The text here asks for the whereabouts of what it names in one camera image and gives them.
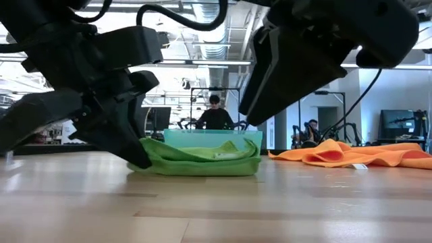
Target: teal plastic bin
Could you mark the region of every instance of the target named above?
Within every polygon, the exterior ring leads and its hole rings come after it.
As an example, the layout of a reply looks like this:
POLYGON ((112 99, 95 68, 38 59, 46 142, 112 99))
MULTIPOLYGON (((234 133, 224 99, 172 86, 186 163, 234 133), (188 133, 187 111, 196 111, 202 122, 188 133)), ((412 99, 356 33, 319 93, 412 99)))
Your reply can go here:
POLYGON ((262 131, 165 129, 163 136, 165 137, 165 144, 174 148, 215 148, 230 140, 241 151, 246 149, 245 138, 252 140, 258 148, 261 148, 263 140, 262 131))

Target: dark hair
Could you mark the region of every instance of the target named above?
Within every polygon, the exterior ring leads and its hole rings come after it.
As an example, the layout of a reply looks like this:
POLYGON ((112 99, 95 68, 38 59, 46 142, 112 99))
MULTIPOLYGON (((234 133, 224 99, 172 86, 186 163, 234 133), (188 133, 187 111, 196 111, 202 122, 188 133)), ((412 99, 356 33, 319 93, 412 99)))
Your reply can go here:
POLYGON ((212 104, 219 104, 219 102, 221 101, 221 99, 220 99, 216 94, 212 94, 212 95, 210 96, 209 101, 210 101, 210 103, 212 103, 212 104))

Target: green towel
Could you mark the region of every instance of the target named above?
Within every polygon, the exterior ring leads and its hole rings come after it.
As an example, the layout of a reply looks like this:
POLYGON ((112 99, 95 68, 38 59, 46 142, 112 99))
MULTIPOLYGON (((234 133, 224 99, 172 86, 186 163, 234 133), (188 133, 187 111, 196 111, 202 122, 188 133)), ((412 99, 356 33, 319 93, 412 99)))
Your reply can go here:
POLYGON ((239 151, 232 141, 218 148, 173 148, 151 138, 140 139, 152 166, 140 169, 128 163, 128 168, 144 173, 166 176, 251 176, 261 161, 256 144, 245 139, 246 150, 239 151))

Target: black shirt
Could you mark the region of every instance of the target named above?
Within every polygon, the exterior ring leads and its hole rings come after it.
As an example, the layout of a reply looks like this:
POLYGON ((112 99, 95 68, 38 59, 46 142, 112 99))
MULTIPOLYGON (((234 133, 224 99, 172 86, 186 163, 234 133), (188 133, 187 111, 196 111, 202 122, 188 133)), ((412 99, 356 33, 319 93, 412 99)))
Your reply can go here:
POLYGON ((233 124, 228 112, 222 108, 204 111, 199 121, 206 123, 206 130, 222 130, 225 124, 229 126, 233 124))

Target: orange cloth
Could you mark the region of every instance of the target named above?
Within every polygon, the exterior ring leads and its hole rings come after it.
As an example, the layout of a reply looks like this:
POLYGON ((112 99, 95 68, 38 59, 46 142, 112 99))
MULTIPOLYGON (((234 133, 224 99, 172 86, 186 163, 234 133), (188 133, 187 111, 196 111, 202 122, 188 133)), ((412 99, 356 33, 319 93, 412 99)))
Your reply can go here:
POLYGON ((422 151, 415 143, 400 143, 383 146, 350 147, 343 142, 326 140, 315 148, 301 148, 272 155, 271 159, 301 161, 322 167, 345 167, 354 163, 387 167, 410 167, 432 169, 432 156, 422 151))

